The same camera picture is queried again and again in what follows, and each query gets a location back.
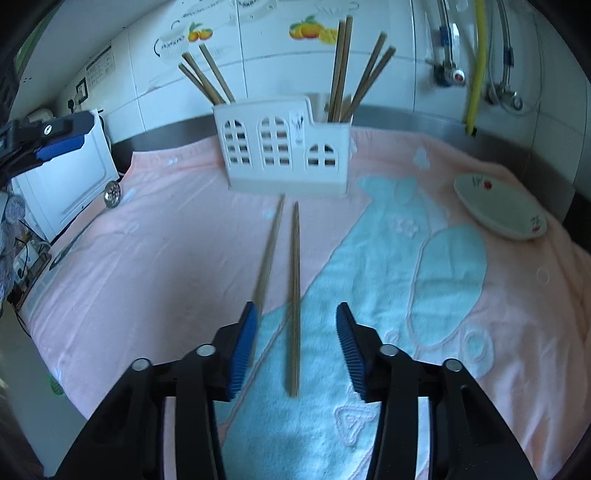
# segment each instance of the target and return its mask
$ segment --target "wooden chopstick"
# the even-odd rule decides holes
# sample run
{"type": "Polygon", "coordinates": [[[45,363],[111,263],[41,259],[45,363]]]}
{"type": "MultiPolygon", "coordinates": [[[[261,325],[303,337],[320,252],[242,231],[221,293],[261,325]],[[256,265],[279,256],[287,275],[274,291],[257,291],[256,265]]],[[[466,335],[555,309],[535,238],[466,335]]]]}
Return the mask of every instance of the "wooden chopstick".
{"type": "Polygon", "coordinates": [[[197,66],[197,62],[195,62],[195,59],[193,58],[193,56],[188,51],[186,51],[185,53],[183,53],[182,57],[189,64],[189,66],[193,69],[195,74],[197,74],[197,78],[203,84],[203,88],[205,88],[205,91],[213,100],[214,105],[219,105],[220,103],[226,103],[225,100],[222,98],[222,96],[215,89],[215,87],[211,84],[211,82],[207,79],[207,77],[201,71],[201,69],[197,66]]]}
{"type": "Polygon", "coordinates": [[[293,275],[291,289],[290,397],[300,395],[300,204],[295,203],[293,223],[293,275]]]}
{"type": "Polygon", "coordinates": [[[330,87],[330,101],[329,101],[329,116],[328,121],[335,121],[335,97],[336,97],[336,86],[339,83],[340,73],[340,62],[343,58],[343,44],[345,42],[345,21],[339,21],[339,33],[336,40],[336,51],[335,51],[335,66],[333,68],[333,82],[330,87]]]}
{"type": "Polygon", "coordinates": [[[203,53],[203,56],[205,57],[207,64],[210,66],[213,74],[216,76],[217,81],[219,82],[220,86],[222,87],[222,90],[224,91],[224,93],[228,97],[228,100],[230,101],[230,103],[235,102],[236,99],[234,98],[232,91],[230,90],[230,87],[226,83],[226,80],[224,79],[222,72],[220,72],[220,70],[217,68],[217,65],[216,65],[215,61],[213,60],[212,55],[209,53],[209,50],[207,49],[205,43],[202,43],[201,45],[199,45],[199,50],[201,50],[201,53],[203,53]]]}
{"type": "Polygon", "coordinates": [[[351,46],[351,32],[353,30],[353,17],[347,15],[345,22],[345,40],[343,42],[343,54],[340,62],[339,81],[336,86],[335,94],[335,113],[333,122],[338,122],[340,118],[340,109],[343,103],[343,92],[345,91],[345,78],[347,76],[347,63],[349,61],[349,49],[351,46]]]}
{"type": "Polygon", "coordinates": [[[256,282],[255,289],[255,307],[256,307],[256,332],[254,340],[252,341],[251,356],[248,359],[248,366],[251,367],[255,358],[256,350],[256,339],[258,337],[258,331],[261,326],[262,310],[265,303],[265,296],[267,295],[267,285],[269,284],[269,277],[271,275],[271,267],[273,265],[273,257],[275,256],[275,246],[277,245],[277,235],[279,234],[279,226],[281,225],[281,217],[283,215],[283,206],[285,205],[285,195],[281,196],[279,200],[279,206],[275,213],[275,219],[273,220],[273,226],[271,227],[271,233],[267,240],[267,247],[265,248],[265,256],[262,260],[261,271],[256,282]]]}
{"type": "Polygon", "coordinates": [[[216,104],[212,100],[212,98],[207,94],[207,92],[205,91],[205,88],[203,88],[203,85],[201,84],[201,82],[197,78],[195,78],[195,75],[193,75],[185,65],[183,65],[182,63],[179,63],[178,68],[181,70],[181,72],[183,72],[187,76],[187,78],[189,80],[191,80],[195,84],[195,86],[199,89],[199,91],[201,91],[201,93],[205,95],[205,98],[207,100],[209,100],[214,105],[216,104]]]}
{"type": "Polygon", "coordinates": [[[361,103],[361,100],[363,100],[363,97],[365,97],[365,94],[368,92],[368,90],[374,84],[374,82],[378,78],[379,74],[382,73],[382,70],[384,69],[386,64],[390,61],[390,59],[392,58],[392,56],[395,53],[396,53],[396,48],[394,48],[394,47],[389,47],[386,50],[386,52],[384,53],[384,55],[382,56],[382,58],[378,62],[378,65],[376,66],[374,71],[369,76],[367,82],[365,82],[363,85],[359,85],[359,88],[357,88],[357,91],[355,92],[353,100],[351,101],[351,105],[349,106],[349,108],[347,108],[347,111],[345,113],[343,113],[343,115],[341,115],[341,117],[340,117],[341,122],[345,123],[351,119],[351,117],[353,116],[353,112],[359,106],[359,104],[361,103]]]}
{"type": "Polygon", "coordinates": [[[369,75],[371,71],[374,69],[374,65],[378,60],[379,53],[382,51],[384,47],[384,43],[386,43],[386,38],[388,38],[388,34],[386,32],[381,32],[378,41],[375,43],[375,47],[372,50],[371,55],[369,56],[368,64],[365,66],[365,70],[363,71],[363,75],[361,76],[361,80],[359,81],[359,85],[363,85],[365,82],[368,81],[369,75]]]}

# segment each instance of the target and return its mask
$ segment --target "white plate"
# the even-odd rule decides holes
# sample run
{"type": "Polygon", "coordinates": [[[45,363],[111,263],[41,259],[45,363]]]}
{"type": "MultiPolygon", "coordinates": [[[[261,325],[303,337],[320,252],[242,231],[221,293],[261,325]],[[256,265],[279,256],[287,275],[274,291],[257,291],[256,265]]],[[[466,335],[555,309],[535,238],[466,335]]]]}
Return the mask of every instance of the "white plate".
{"type": "Polygon", "coordinates": [[[524,192],[480,173],[458,175],[456,195],[482,225],[513,240],[529,240],[546,233],[542,209],[524,192]]]}

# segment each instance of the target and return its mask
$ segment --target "faucet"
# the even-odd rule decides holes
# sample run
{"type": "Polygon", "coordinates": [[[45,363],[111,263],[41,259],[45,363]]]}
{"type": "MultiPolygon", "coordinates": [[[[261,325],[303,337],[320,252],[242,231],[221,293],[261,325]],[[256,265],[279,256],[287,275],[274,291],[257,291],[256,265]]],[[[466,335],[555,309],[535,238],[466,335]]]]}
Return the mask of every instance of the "faucet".
{"type": "Polygon", "coordinates": [[[513,47],[511,47],[511,36],[509,34],[509,21],[507,20],[507,11],[503,0],[496,0],[501,18],[501,30],[503,32],[503,77],[500,83],[494,83],[491,80],[486,92],[486,99],[492,105],[509,107],[515,111],[523,109],[523,99],[521,95],[511,90],[509,80],[511,78],[511,69],[513,68],[513,47]]]}
{"type": "Polygon", "coordinates": [[[437,0],[437,6],[442,23],[439,27],[439,36],[445,57],[441,65],[434,66],[433,78],[440,87],[463,87],[466,84],[466,75],[453,61],[452,29],[447,14],[446,0],[437,0]]]}

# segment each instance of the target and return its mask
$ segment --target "pink towel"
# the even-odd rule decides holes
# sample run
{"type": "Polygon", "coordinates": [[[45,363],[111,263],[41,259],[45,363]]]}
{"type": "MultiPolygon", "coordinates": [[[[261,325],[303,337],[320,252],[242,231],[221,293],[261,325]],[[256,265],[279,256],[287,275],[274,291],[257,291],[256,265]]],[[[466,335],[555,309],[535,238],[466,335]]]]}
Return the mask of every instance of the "pink towel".
{"type": "MultiPolygon", "coordinates": [[[[464,320],[493,339],[494,362],[478,380],[539,478],[550,479],[591,420],[591,258],[550,215],[546,236],[532,242],[502,239],[472,220],[454,177],[480,171],[519,185],[505,168],[423,135],[359,129],[354,138],[347,198],[298,199],[302,294],[370,204],[358,180],[416,177],[450,227],[470,224],[484,241],[482,294],[464,320]]],[[[216,138],[136,153],[121,185],[122,204],[42,275],[22,310],[42,357],[86,417],[135,358],[177,359],[237,321],[278,204],[228,190],[216,138]]],[[[294,200],[285,206],[265,312],[288,300],[294,200]]],[[[101,208],[98,198],[51,253],[101,208]]]]}

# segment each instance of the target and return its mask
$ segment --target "yellow gas hose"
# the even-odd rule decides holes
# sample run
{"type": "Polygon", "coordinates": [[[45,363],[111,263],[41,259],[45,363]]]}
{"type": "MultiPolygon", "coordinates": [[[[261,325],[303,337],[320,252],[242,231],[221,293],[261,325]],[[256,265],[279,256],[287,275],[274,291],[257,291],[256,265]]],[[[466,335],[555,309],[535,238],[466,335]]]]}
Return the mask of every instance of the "yellow gas hose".
{"type": "Polygon", "coordinates": [[[485,0],[475,0],[476,35],[478,37],[478,54],[476,56],[476,72],[470,90],[470,103],[466,114],[466,135],[474,133],[474,122],[478,113],[482,82],[486,73],[486,11],[485,0]]]}

